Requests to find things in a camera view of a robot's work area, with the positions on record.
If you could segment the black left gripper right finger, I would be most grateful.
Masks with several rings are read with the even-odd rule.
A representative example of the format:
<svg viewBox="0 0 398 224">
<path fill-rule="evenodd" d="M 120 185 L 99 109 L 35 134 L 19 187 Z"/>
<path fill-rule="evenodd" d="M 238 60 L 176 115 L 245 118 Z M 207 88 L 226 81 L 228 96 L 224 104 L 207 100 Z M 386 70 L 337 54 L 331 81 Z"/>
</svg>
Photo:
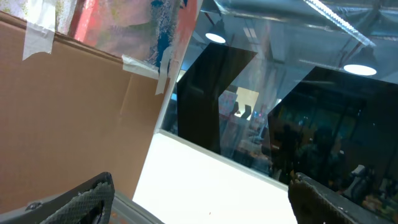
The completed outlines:
<svg viewBox="0 0 398 224">
<path fill-rule="evenodd" d="M 290 181 L 288 198 L 298 224 L 390 222 L 356 205 L 303 173 L 296 173 Z"/>
</svg>

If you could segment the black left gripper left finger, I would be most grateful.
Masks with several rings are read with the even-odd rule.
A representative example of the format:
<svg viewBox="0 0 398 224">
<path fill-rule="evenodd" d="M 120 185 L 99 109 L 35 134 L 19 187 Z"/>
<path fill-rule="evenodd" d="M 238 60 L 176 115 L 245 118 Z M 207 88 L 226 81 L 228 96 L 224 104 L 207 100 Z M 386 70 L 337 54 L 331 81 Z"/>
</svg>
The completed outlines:
<svg viewBox="0 0 398 224">
<path fill-rule="evenodd" d="M 108 223 L 114 195 L 112 175 L 102 172 L 67 192 L 2 213 L 1 224 Z"/>
</svg>

